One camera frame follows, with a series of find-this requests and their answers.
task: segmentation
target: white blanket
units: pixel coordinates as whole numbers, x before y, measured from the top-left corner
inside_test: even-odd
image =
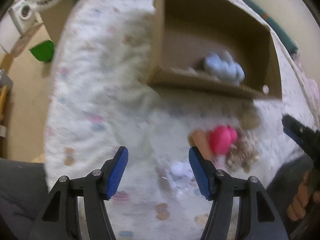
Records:
[[[266,25],[241,0],[230,1]],[[145,85],[153,13],[152,0],[80,0],[74,8],[53,62],[55,89],[45,134],[47,182],[52,188],[61,175],[85,176],[124,145],[129,162],[118,193],[106,203],[117,239],[198,239],[211,203],[193,180],[181,188],[162,177],[173,164],[188,162],[187,136],[193,129],[237,126],[236,112],[244,100]],[[282,115],[318,127],[306,78],[271,33],[283,101],[254,102],[262,119],[252,131],[260,160],[250,174],[242,169],[231,173],[243,179],[257,176],[265,187],[283,163],[297,156],[296,144],[282,131]],[[79,213],[83,239],[88,239],[81,203]]]

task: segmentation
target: blue cloud-shaped toy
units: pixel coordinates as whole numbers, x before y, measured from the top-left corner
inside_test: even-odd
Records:
[[[233,61],[226,50],[222,52],[220,57],[214,52],[207,56],[204,59],[204,70],[217,76],[220,80],[231,81],[236,85],[240,85],[245,78],[241,66]]]

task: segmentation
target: metal screw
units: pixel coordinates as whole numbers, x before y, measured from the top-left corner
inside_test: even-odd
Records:
[[[59,181],[60,182],[65,182],[66,180],[67,180],[67,176],[61,176],[60,178],[59,178]]]
[[[93,176],[99,176],[101,174],[101,171],[100,170],[94,170],[93,172],[92,172],[92,175]]]
[[[218,176],[224,176],[224,171],[223,170],[217,170],[216,174]]]
[[[253,182],[253,183],[257,183],[257,182],[258,182],[258,178],[255,177],[255,176],[251,176],[251,177],[250,177],[250,180],[251,180],[251,182]]]

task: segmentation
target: human hand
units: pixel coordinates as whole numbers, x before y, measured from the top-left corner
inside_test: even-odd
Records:
[[[303,175],[303,181],[300,183],[298,193],[293,197],[292,203],[287,209],[288,217],[292,221],[298,221],[303,219],[306,215],[305,207],[308,205],[308,188],[307,182],[309,178],[309,171],[306,171]],[[316,191],[313,194],[313,201],[320,204],[320,191]]]

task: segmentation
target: green object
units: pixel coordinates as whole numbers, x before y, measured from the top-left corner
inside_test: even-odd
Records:
[[[30,52],[37,60],[50,62],[54,55],[54,44],[47,40],[31,48]]]
[[[243,0],[252,10],[254,10],[257,14],[264,19],[270,27],[276,32],[279,39],[289,52],[289,54],[295,53],[298,50],[296,44],[291,40],[289,35],[281,28],[281,26],[272,18],[270,17],[262,8],[260,8],[255,2],[251,0]]]

